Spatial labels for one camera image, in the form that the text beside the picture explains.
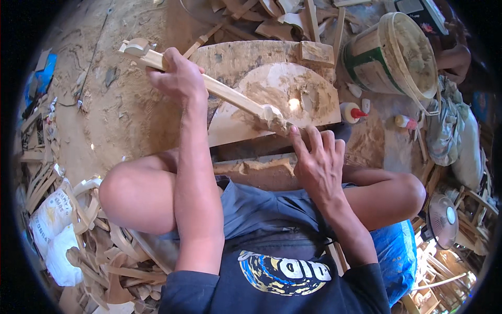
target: dirt floor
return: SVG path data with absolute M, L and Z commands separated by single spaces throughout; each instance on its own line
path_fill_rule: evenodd
M 375 4 L 366 11 L 361 20 L 368 27 L 383 14 L 383 5 Z M 326 30 L 323 42 L 332 44 L 334 27 Z M 43 48 L 52 47 L 52 53 L 58 55 L 48 94 L 50 100 L 58 97 L 56 121 L 61 147 L 57 162 L 66 168 L 72 185 L 95 173 L 105 176 L 122 160 L 177 146 L 178 108 L 167 106 L 168 99 L 151 88 L 144 72 L 116 53 L 119 43 L 143 37 L 156 43 L 157 51 L 176 47 L 184 52 L 210 28 L 190 17 L 174 0 L 158 7 L 152 0 L 83 0 L 69 4 Z M 223 40 L 232 37 L 225 35 Z M 107 73 L 108 80 L 117 76 L 108 87 Z M 81 75 L 84 80 L 77 85 Z M 343 71 L 337 69 L 337 75 L 335 87 L 340 102 L 360 103 L 340 83 L 346 80 Z M 420 174 L 418 142 L 393 121 L 397 114 L 416 117 L 416 106 L 406 96 L 364 92 L 362 97 L 371 100 L 371 111 L 367 119 L 353 126 L 347 159 L 364 166 Z M 83 102 L 80 110 L 72 106 L 77 99 Z

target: right hand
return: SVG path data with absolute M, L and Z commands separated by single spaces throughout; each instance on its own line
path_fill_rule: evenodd
M 147 77 L 150 84 L 161 93 L 171 97 L 183 108 L 190 100 L 207 106 L 209 94 L 202 75 L 204 69 L 183 57 L 178 49 L 171 47 L 164 52 L 164 59 L 169 65 L 167 72 L 159 72 L 147 67 Z
M 345 197 L 342 191 L 342 167 L 345 142 L 336 140 L 332 131 L 319 132 L 307 126 L 311 152 L 307 150 L 297 127 L 291 127 L 290 138 L 293 142 L 298 163 L 294 173 L 318 209 L 330 208 L 337 199 Z

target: dark t-shirt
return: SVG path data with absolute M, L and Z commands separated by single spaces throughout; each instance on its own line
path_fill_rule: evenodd
M 169 274 L 159 313 L 390 313 L 377 263 L 339 277 L 329 254 L 304 261 L 237 250 L 220 269 Z

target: red bottle cap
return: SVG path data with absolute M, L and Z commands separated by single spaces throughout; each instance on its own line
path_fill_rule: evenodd
M 361 118 L 361 117 L 367 117 L 368 114 L 365 114 L 364 112 L 362 112 L 361 110 L 357 109 L 357 108 L 354 108 L 350 111 L 350 115 L 354 118 L 354 119 L 358 119 L 358 118 Z

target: plastic bucket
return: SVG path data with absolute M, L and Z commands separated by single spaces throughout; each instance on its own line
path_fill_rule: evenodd
M 378 24 L 354 37 L 342 50 L 342 63 L 364 90 L 408 95 L 420 100 L 437 92 L 437 65 L 420 27 L 406 14 L 387 13 Z

